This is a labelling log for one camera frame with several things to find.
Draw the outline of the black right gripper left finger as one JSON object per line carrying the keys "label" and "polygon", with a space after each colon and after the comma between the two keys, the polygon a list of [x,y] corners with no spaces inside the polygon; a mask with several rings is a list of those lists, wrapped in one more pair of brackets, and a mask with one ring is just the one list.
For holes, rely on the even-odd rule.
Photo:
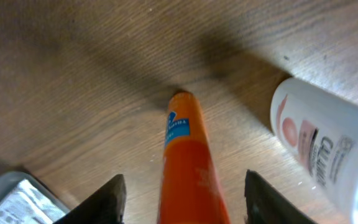
{"label": "black right gripper left finger", "polygon": [[54,224],[123,224],[126,196],[124,175],[117,174]]}

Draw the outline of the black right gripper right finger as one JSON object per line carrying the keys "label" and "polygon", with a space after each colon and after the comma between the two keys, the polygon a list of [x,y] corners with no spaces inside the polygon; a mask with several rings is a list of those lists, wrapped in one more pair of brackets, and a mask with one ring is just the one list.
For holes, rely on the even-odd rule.
{"label": "black right gripper right finger", "polygon": [[315,224],[256,171],[247,170],[244,197],[247,224]]}

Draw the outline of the orange bottle white cap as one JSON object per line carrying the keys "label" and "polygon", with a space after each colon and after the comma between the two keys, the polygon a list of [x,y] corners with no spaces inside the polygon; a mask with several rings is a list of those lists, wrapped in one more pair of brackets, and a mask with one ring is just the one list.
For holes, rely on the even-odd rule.
{"label": "orange bottle white cap", "polygon": [[203,112],[194,94],[168,104],[157,223],[229,223]]}

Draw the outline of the white calamine lotion bottle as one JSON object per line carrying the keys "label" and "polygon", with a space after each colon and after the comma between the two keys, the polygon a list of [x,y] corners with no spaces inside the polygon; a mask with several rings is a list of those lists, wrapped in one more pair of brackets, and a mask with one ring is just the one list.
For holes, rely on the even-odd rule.
{"label": "white calamine lotion bottle", "polygon": [[288,78],[273,94],[270,124],[328,199],[358,223],[358,106]]}

